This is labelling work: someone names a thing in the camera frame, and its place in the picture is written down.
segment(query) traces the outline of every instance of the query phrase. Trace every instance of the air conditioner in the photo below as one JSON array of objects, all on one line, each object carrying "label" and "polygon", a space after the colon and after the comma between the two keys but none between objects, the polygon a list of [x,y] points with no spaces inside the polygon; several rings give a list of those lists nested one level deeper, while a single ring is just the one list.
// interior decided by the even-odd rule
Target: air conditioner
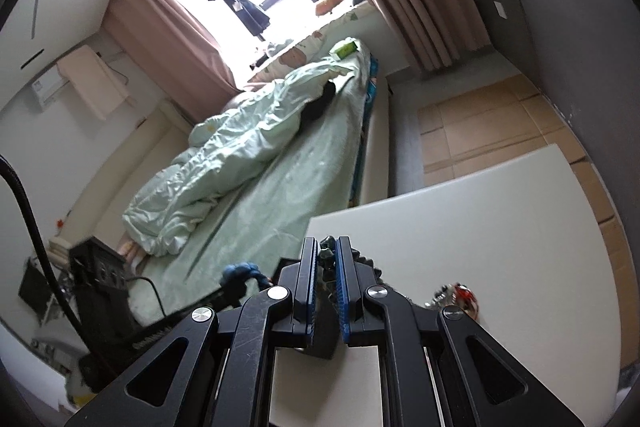
[{"label": "air conditioner", "polygon": [[53,66],[31,83],[31,90],[42,110],[45,110],[68,87],[68,84],[69,81],[62,78],[58,68]]}]

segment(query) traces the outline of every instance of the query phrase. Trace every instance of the triangular cutout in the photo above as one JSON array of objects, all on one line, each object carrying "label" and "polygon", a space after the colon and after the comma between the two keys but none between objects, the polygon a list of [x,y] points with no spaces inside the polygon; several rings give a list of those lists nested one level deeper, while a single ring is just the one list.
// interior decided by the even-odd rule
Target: triangular cutout
[{"label": "triangular cutout", "polygon": [[166,399],[180,361],[189,341],[184,337],[175,339],[144,370],[129,382],[127,394],[149,405],[160,407]]},{"label": "triangular cutout", "polygon": [[498,405],[524,393],[524,384],[479,339],[467,337],[466,347],[489,403]]}]

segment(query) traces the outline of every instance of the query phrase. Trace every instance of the white tabletop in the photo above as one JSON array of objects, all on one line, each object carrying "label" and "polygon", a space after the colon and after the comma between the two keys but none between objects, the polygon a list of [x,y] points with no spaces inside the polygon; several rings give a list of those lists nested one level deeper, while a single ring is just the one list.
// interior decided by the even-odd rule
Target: white tabletop
[{"label": "white tabletop", "polygon": [[[613,411],[620,317],[589,203],[557,146],[311,220],[307,235],[348,235],[383,280],[423,304],[444,283],[478,297],[479,323],[582,422]],[[382,425],[376,348],[334,360],[278,354],[271,421],[280,427]]]}]

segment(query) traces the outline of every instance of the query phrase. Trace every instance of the thick black cable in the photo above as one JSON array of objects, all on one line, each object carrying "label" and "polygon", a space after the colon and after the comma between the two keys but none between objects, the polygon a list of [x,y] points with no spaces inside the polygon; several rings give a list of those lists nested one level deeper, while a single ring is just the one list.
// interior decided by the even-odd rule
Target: thick black cable
[{"label": "thick black cable", "polygon": [[156,285],[151,279],[149,279],[149,277],[143,277],[142,275],[134,275],[132,277],[127,277],[126,280],[127,281],[138,281],[138,280],[147,281],[151,285],[151,288],[154,289],[154,293],[156,294],[156,299],[158,299],[158,304],[160,305],[160,311],[162,312],[162,315],[166,317],[166,312],[164,311],[164,306],[162,306],[162,300],[160,299],[160,294],[158,293],[158,289],[156,289]]},{"label": "thick black cable", "polygon": [[84,334],[84,330],[82,329],[80,320],[78,320],[76,314],[71,309],[71,306],[69,306],[69,303],[66,301],[66,298],[62,293],[62,289],[60,289],[60,285],[56,280],[56,276],[53,273],[53,269],[51,268],[51,263],[49,262],[47,251],[45,250],[44,244],[42,243],[40,231],[38,230],[36,219],[33,216],[29,198],[27,198],[24,187],[22,187],[22,182],[20,181],[20,178],[18,178],[18,174],[16,174],[14,168],[9,164],[7,160],[4,159],[2,155],[0,155],[0,176],[2,176],[2,179],[4,179],[7,185],[9,185],[9,188],[11,189],[11,192],[13,193],[14,198],[18,203],[18,207],[20,208],[20,212],[22,213],[22,219],[27,226],[27,231],[29,232],[29,237],[31,238],[33,250],[35,251],[38,261],[40,261],[40,265],[42,266],[44,277],[47,279],[47,283],[49,283],[49,287],[51,288],[53,295],[56,296],[56,300],[62,308],[62,311],[65,313],[66,318],[69,319],[69,322],[76,330],[78,336],[80,336],[81,340],[84,342],[84,345],[87,347],[87,349],[89,349],[89,351],[91,351],[92,355],[96,358],[100,365],[102,365],[113,378],[116,378],[118,376],[117,373],[104,359],[104,357],[100,353],[100,350],[97,348],[97,346],[95,346],[93,341],[89,340],[89,338]]}]

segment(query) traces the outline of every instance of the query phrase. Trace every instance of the beige headboard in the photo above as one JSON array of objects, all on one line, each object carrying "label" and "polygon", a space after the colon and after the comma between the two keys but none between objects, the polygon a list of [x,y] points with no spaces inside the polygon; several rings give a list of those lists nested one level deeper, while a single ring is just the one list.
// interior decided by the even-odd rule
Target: beige headboard
[{"label": "beige headboard", "polygon": [[95,235],[116,248],[124,234],[122,213],[135,193],[156,172],[188,147],[191,125],[168,101],[162,101],[140,126],[109,156],[84,188],[60,233],[49,240],[57,258]]}]

